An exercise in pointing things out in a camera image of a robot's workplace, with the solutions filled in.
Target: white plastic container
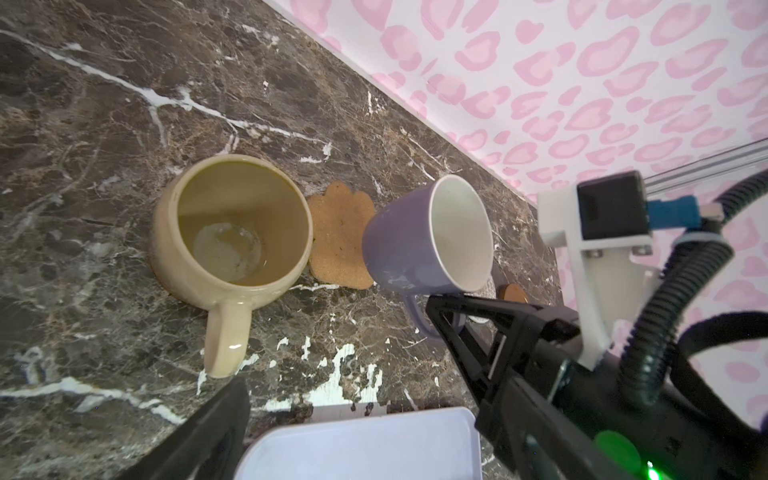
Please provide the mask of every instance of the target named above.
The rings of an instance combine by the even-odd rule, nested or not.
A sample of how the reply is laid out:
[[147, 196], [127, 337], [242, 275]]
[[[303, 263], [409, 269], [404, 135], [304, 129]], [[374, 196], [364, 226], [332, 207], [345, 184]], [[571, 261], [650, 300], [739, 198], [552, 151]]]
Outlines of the white plastic container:
[[482, 480], [480, 436], [464, 407], [274, 429], [235, 480]]

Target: blue connector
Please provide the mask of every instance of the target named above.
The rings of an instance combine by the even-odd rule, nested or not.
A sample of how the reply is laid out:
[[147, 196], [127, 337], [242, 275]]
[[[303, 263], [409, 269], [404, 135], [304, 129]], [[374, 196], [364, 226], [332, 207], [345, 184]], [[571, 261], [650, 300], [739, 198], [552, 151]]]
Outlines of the blue connector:
[[696, 197], [687, 195], [668, 202], [652, 200], [646, 203], [648, 224], [651, 230], [665, 228], [698, 228], [701, 213]]

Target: green led light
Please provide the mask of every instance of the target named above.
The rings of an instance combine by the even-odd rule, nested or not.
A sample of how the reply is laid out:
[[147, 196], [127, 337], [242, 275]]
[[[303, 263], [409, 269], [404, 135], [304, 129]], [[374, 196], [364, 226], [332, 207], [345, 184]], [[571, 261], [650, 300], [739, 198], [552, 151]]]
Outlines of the green led light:
[[630, 439], [612, 430], [603, 430], [594, 437], [594, 444], [611, 460], [630, 473], [641, 473], [640, 453]]

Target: purple mug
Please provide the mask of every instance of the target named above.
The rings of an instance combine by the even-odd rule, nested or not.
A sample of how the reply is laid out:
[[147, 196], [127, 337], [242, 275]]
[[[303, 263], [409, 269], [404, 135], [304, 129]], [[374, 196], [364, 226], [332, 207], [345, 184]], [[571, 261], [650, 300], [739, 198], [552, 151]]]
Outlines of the purple mug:
[[401, 293], [411, 320], [440, 338], [418, 295], [480, 290], [493, 266], [493, 236], [482, 200], [468, 181], [446, 175], [384, 207], [362, 235], [371, 277]]

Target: beige ceramic mug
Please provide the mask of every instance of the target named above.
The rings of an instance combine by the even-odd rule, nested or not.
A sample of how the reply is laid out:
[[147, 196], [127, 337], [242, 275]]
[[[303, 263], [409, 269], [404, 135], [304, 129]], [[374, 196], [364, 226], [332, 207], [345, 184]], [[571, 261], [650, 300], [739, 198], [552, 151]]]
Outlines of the beige ceramic mug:
[[166, 290], [208, 310], [207, 375], [237, 372], [252, 311], [296, 282], [311, 248], [304, 196], [265, 160], [211, 157], [166, 187], [154, 211], [150, 262]]

